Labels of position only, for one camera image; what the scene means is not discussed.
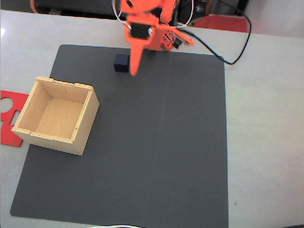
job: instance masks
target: dark gray mat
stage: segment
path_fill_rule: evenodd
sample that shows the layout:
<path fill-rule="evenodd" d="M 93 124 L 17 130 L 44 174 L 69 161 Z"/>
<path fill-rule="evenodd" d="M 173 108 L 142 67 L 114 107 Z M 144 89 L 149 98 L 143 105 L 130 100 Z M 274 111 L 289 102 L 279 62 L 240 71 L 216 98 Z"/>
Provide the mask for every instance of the dark gray mat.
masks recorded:
<path fill-rule="evenodd" d="M 31 145 L 13 216 L 147 228 L 227 228 L 224 66 L 213 56 L 61 46 L 51 77 L 100 101 L 82 157 Z"/>

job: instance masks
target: table surface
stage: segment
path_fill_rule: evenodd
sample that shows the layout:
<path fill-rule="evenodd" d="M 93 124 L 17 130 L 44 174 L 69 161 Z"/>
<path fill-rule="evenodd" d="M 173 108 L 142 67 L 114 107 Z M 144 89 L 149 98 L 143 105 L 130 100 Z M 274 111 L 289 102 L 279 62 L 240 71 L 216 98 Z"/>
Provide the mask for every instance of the table surface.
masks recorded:
<path fill-rule="evenodd" d="M 1 28 L 1 89 L 21 93 L 30 93 L 36 76 L 50 75 L 61 44 L 129 47 L 114 20 L 1 10 Z M 246 39 L 244 33 L 190 30 L 229 60 Z M 178 51 L 209 53 L 199 43 Z M 253 34 L 240 61 L 225 66 L 230 228 L 304 223 L 303 60 L 304 39 Z M 1 145 L 2 227 L 88 227 L 10 215 L 28 148 L 25 142 Z"/>

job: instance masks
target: wire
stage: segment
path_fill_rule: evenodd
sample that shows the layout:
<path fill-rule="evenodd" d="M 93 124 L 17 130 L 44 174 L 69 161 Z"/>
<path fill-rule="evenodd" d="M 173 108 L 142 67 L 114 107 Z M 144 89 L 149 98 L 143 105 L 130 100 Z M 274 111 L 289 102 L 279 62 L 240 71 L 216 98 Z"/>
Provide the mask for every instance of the wire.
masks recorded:
<path fill-rule="evenodd" d="M 302 225 L 294 225 L 294 226 L 289 226 L 289 227 L 283 227 L 283 228 L 304 228 L 304 224 L 302 224 Z"/>
<path fill-rule="evenodd" d="M 35 6 L 35 0 L 29 0 L 29 5 L 34 13 L 38 13 L 38 11 L 36 10 L 36 6 Z"/>
<path fill-rule="evenodd" d="M 175 26 L 175 28 L 180 29 L 180 28 L 186 27 L 189 24 L 189 22 L 191 21 L 193 11 L 194 11 L 194 0 L 191 0 L 191 14 L 190 14 L 190 17 L 189 17 L 188 21 L 181 26 Z"/>
<path fill-rule="evenodd" d="M 228 3 L 223 2 L 222 0 L 218 0 L 218 1 L 220 1 L 220 2 L 222 2 L 222 3 L 224 3 L 224 4 L 226 4 L 227 6 L 233 8 L 233 9 L 235 9 L 236 11 L 238 11 L 239 13 L 241 13 L 241 14 L 247 19 L 247 21 L 248 21 L 248 23 L 249 23 L 249 33 L 248 33 L 248 37 L 247 37 L 246 42 L 245 42 L 245 45 L 244 45 L 244 47 L 243 47 L 243 49 L 242 49 L 242 51 L 241 51 L 241 54 L 239 54 L 239 56 L 237 57 L 236 60 L 234 60 L 233 62 L 228 62 L 228 61 L 226 61 L 223 57 L 219 56 L 214 50 L 212 50 L 212 48 L 210 48 L 210 47 L 209 47 L 201 38 L 199 38 L 195 33 L 191 32 L 191 31 L 189 31 L 189 30 L 185 30 L 185 29 L 179 29 L 179 31 L 184 32 L 184 33 L 187 33 L 187 34 L 190 35 L 190 36 L 193 36 L 193 37 L 196 38 L 200 43 L 202 43 L 209 51 L 211 51 L 217 58 L 219 58 L 220 60 L 222 60 L 223 62 L 225 62 L 225 63 L 227 63 L 227 64 L 229 64 L 229 65 L 233 65 L 233 64 L 235 64 L 235 63 L 241 58 L 242 54 L 243 54 L 244 51 L 245 51 L 245 48 L 246 48 L 246 46 L 247 46 L 247 43 L 248 43 L 249 38 L 250 38 L 250 35 L 251 35 L 252 24 L 251 24 L 250 19 L 249 19 L 242 11 L 240 11 L 239 9 L 237 9 L 237 8 L 235 8 L 235 7 L 231 6 L 231 5 L 229 5 Z"/>
<path fill-rule="evenodd" d="M 116 0 L 112 0 L 112 9 L 113 9 L 113 12 L 117 18 L 117 20 L 119 20 L 120 23 L 122 23 L 123 25 L 127 26 L 128 28 L 131 29 L 131 26 L 124 23 L 122 20 L 120 20 L 119 16 L 117 15 L 117 10 L 116 10 Z"/>
<path fill-rule="evenodd" d="M 130 225 L 111 225 L 111 226 L 97 226 L 97 227 L 88 227 L 88 228 L 142 228 Z"/>

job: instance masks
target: wooden box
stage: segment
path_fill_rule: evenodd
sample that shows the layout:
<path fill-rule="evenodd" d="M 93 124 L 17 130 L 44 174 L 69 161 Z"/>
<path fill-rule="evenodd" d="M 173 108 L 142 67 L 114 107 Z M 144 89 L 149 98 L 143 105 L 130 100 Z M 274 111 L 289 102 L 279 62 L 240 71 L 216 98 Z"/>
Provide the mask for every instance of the wooden box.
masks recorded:
<path fill-rule="evenodd" d="M 37 77 L 12 131 L 30 144 L 82 155 L 98 107 L 90 85 Z"/>

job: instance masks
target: small dark cube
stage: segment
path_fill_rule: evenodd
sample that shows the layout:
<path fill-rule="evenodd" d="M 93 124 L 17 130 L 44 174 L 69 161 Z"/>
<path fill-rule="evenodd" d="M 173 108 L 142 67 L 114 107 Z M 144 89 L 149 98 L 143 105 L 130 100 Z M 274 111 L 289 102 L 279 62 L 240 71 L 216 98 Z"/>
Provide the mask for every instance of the small dark cube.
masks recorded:
<path fill-rule="evenodd" d="M 129 55 L 116 54 L 114 68 L 116 72 L 129 72 Z"/>

